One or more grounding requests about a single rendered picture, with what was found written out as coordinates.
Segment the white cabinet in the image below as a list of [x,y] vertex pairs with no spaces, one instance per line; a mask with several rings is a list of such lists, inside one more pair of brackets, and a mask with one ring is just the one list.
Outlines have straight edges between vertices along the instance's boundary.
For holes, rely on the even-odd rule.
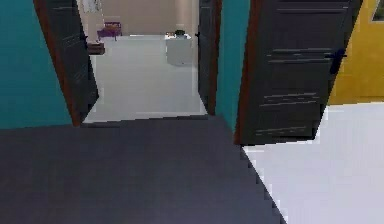
[[171,65],[182,66],[192,63],[192,38],[188,35],[165,36],[166,59]]

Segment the dark grey panelled room door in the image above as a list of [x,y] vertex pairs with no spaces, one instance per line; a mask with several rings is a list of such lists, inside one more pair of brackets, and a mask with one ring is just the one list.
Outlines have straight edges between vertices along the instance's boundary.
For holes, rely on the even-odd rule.
[[250,1],[237,144],[315,138],[338,74],[330,73],[330,55],[345,49],[347,57],[362,2]]

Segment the dark brown low box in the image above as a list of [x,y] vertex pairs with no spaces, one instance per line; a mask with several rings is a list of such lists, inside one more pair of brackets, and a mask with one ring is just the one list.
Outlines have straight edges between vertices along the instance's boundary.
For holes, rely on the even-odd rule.
[[105,53],[105,46],[103,43],[88,43],[87,51],[90,55],[103,55]]

